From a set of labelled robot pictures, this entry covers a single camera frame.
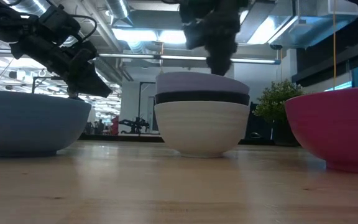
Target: table surface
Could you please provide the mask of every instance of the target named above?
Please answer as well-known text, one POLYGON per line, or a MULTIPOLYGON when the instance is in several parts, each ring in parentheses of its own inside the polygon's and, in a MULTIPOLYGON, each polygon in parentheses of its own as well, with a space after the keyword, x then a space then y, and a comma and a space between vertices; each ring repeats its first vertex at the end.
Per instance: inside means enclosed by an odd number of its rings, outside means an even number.
POLYGON ((358 224, 358 174, 298 148, 191 159, 164 144, 78 141, 57 157, 0 159, 0 223, 358 224))

